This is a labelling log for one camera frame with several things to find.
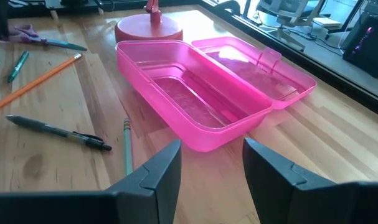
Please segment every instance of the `glass window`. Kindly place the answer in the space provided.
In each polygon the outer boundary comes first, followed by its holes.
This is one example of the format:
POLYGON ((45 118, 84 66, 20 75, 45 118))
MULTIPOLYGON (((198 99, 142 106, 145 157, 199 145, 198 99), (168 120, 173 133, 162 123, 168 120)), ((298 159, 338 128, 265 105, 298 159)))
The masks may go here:
POLYGON ((378 0, 248 1, 243 16, 270 37, 378 96, 378 0))

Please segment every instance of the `orange pencil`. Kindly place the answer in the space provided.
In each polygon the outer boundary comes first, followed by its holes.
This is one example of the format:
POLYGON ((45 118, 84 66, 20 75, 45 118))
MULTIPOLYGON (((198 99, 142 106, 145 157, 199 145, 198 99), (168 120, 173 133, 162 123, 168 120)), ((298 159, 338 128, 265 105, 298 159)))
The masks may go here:
POLYGON ((41 84, 42 82, 44 82, 48 78, 50 78, 50 77, 54 76, 55 74, 59 73, 61 70, 65 69, 67 66, 71 65, 76 60, 80 59, 81 57, 82 57, 82 54, 76 54, 76 55, 74 55, 74 57, 66 60, 63 63, 61 63, 59 66, 57 66, 57 67, 53 68, 52 70, 48 71, 43 76, 41 76, 41 77, 37 78, 36 80, 32 81, 30 84, 22 87, 21 89, 19 89, 17 91, 12 92, 10 95, 8 95, 7 97, 5 97, 5 98, 3 98, 3 99, 0 100, 0 108, 2 108, 6 104, 12 102, 17 97, 23 95, 24 93, 26 93, 27 91, 31 90, 35 86, 41 84))

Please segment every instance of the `black clip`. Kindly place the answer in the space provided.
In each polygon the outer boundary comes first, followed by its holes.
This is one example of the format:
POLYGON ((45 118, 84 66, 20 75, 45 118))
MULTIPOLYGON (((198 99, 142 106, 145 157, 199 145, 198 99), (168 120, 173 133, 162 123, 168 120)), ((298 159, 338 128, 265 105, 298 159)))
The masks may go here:
POLYGON ((91 134, 82 134, 82 133, 78 133, 76 131, 73 131, 74 134, 79 134, 79 135, 82 135, 82 136, 85 136, 85 137, 88 137, 88 138, 92 138, 92 139, 96 139, 97 141, 101 141, 102 143, 104 143, 104 140, 102 138, 99 138, 97 136, 93 136, 91 134))

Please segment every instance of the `wooden desk surface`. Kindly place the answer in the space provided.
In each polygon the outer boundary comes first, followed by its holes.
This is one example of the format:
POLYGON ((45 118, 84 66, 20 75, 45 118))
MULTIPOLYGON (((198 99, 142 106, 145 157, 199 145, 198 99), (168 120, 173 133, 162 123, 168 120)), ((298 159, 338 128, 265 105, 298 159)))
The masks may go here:
MULTIPOLYGON (((198 6, 170 7, 191 42, 236 35, 264 45, 198 6)), ((176 135, 147 105, 116 67, 114 26, 121 11, 105 16, 11 20, 29 22, 44 37, 86 45, 81 61, 0 110, 0 192, 105 189, 124 176, 123 119, 133 125, 133 157, 140 166, 176 135), (58 127, 96 134, 114 147, 100 153, 11 124, 21 114, 58 127)), ((72 50, 0 43, 0 99, 75 54, 72 50), (18 78, 6 76, 23 50, 31 55, 18 78)), ((307 98, 268 115, 245 136, 336 182, 378 180, 378 115, 318 80, 307 98)), ((209 153, 183 147, 182 184, 175 223, 259 223, 245 181, 243 137, 209 153)))

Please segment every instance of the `pink lid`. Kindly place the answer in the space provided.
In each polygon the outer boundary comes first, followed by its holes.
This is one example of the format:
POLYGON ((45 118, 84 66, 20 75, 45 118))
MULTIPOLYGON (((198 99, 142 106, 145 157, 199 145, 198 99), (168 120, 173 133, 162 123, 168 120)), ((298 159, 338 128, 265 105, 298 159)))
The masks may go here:
POLYGON ((235 37, 196 40, 192 44, 244 84, 267 95, 275 109, 298 101, 316 86, 314 79, 281 61, 281 53, 268 47, 260 50, 235 37))

